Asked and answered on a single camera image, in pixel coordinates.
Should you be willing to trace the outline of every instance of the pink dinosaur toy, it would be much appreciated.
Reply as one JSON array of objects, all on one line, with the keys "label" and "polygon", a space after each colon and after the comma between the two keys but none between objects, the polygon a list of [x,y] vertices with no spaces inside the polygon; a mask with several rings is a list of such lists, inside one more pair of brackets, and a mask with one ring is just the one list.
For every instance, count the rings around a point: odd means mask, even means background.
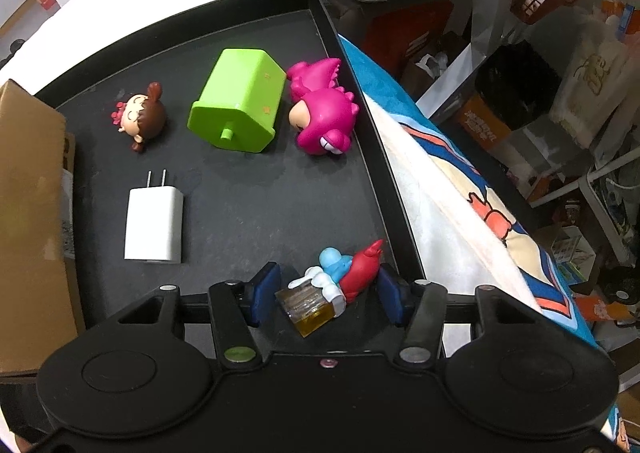
[{"label": "pink dinosaur toy", "polygon": [[298,146],[312,156],[346,152],[359,110],[352,99],[353,94],[342,87],[306,93],[289,112],[289,123],[301,130]]},{"label": "pink dinosaur toy", "polygon": [[322,88],[334,88],[338,77],[340,59],[324,58],[308,64],[300,61],[287,70],[287,78],[291,80],[291,99],[297,103],[308,92]]}]

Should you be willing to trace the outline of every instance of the brown hair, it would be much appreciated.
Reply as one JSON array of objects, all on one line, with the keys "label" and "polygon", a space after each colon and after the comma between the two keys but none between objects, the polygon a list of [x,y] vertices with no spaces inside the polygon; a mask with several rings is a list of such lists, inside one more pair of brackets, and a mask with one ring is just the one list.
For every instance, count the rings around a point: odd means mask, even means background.
[{"label": "brown hair", "polygon": [[136,152],[142,152],[145,149],[145,141],[153,139],[160,132],[166,122],[166,112],[164,105],[160,102],[162,95],[162,87],[160,83],[154,81],[149,84],[146,89],[147,99],[142,103],[142,110],[138,113],[138,129],[139,136],[142,138],[141,143],[133,142],[131,146]]}]

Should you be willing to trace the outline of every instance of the white charger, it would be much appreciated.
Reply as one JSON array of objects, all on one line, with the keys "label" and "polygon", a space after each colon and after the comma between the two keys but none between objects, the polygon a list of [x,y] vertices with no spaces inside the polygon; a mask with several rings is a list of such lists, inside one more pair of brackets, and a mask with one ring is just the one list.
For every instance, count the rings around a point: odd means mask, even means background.
[{"label": "white charger", "polygon": [[124,259],[150,263],[182,261],[182,202],[184,196],[173,186],[151,186],[151,172],[146,188],[129,192]]}]

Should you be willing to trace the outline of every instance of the green plastic container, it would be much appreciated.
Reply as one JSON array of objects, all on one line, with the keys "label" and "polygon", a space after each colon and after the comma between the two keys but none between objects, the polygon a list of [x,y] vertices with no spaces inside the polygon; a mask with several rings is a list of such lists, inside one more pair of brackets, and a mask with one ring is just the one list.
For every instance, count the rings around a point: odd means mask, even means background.
[{"label": "green plastic container", "polygon": [[187,127],[219,148],[261,152],[275,136],[285,80],[263,50],[226,48],[191,106]]}]

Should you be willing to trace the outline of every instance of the blue gripper pad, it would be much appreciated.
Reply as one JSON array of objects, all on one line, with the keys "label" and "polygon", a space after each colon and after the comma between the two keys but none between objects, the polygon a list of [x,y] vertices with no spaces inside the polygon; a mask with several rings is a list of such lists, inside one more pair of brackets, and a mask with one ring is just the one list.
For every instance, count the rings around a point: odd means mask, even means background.
[{"label": "blue gripper pad", "polygon": [[253,288],[253,299],[250,300],[251,326],[259,326],[271,315],[276,302],[275,294],[280,290],[280,266],[274,261],[268,261],[258,273],[249,281],[248,290]]},{"label": "blue gripper pad", "polygon": [[380,265],[376,290],[389,321],[399,327],[408,325],[415,309],[411,288],[388,263]]}]

